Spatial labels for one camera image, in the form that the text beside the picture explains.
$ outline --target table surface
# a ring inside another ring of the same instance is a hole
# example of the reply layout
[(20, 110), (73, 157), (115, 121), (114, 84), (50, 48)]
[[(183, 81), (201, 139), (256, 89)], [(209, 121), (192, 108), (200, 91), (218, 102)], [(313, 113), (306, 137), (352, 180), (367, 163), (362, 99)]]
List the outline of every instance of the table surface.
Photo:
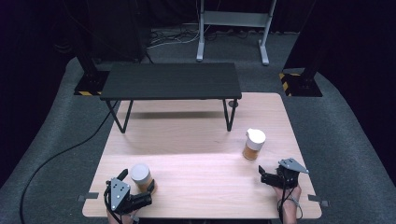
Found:
[[(99, 198), (86, 200), (84, 216), (105, 217), (106, 181), (143, 162), (158, 188), (140, 217), (278, 218), (275, 193), (261, 182), (258, 167), (275, 174), (278, 161), (294, 158), (305, 167), (304, 159), (278, 94), (244, 92), (238, 103), (227, 132), (221, 100), (135, 102), (131, 128), (121, 133), (112, 127), (90, 188)], [(127, 105), (120, 105), (121, 118)], [(255, 161), (242, 155), (248, 128), (267, 137)], [(129, 175), (124, 182), (137, 193)], [(299, 183), (304, 218), (320, 217), (318, 203), (308, 201), (308, 194), (315, 195), (309, 175), (300, 174)]]
[(233, 63), (115, 63), (101, 100), (240, 99)]

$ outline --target black backdrop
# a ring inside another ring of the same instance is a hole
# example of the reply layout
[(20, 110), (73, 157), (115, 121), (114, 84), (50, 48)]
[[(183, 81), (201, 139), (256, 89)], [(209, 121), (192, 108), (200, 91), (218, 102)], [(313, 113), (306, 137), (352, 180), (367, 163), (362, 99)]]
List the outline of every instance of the black backdrop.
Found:
[(345, 97), (396, 184), (393, 6), (391, 1), (318, 0), (285, 68), (307, 67), (324, 36), (330, 37), (318, 71)]
[[(64, 1), (75, 19), (91, 29), (88, 1)], [(68, 52), (71, 48), (62, 32), (60, 2), (4, 0), (0, 6), (0, 186), (35, 138), (50, 111), (65, 66), (75, 56)], [(152, 27), (196, 21), (196, 0), (146, 2)], [(312, 2), (277, 0), (271, 30), (299, 32)], [(218, 3), (207, 1), (206, 5), (216, 9)], [(219, 10), (249, 12), (268, 8), (268, 0), (227, 0), (219, 6)], [(81, 27), (78, 29), (88, 47), (92, 37)]]
[[(271, 25), (272, 32), (300, 32), (314, 0), (277, 0)], [(197, 21), (198, 0), (147, 0), (153, 27), (179, 25)], [(206, 10), (268, 12), (270, 0), (205, 1)]]

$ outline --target yellow and black tape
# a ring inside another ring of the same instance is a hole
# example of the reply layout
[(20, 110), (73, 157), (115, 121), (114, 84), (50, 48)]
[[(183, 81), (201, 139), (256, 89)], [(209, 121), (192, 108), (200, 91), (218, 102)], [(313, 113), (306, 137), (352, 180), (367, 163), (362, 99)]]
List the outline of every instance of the yellow and black tape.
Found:
[(283, 91), (286, 93), (287, 96), (292, 96), (290, 91), (290, 84), (288, 82), (288, 76), (299, 77), (300, 74), (283, 74), (283, 73), (279, 74), (280, 81), (282, 82), (282, 86), (283, 86)]
[(76, 91), (75, 95), (94, 96), (102, 94), (101, 91)]

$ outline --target robotic arm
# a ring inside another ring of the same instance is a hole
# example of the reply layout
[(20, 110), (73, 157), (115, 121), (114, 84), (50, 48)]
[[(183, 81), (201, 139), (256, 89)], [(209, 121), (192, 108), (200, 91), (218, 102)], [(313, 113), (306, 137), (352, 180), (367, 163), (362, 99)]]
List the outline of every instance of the robotic arm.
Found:
[(276, 175), (265, 173), (265, 170), (259, 165), (259, 173), (262, 175), (262, 183), (278, 187), (280, 189), (293, 189), (298, 185), (298, 175), (300, 172), (308, 174), (300, 163), (290, 158), (278, 162)]
[(113, 177), (111, 181), (106, 182), (105, 205), (111, 216), (119, 223), (121, 221), (115, 214), (122, 216), (152, 204), (151, 192), (154, 190), (154, 180), (149, 184), (147, 192), (132, 195), (130, 194), (131, 186), (122, 182), (127, 175), (128, 169), (125, 169), (117, 178)]

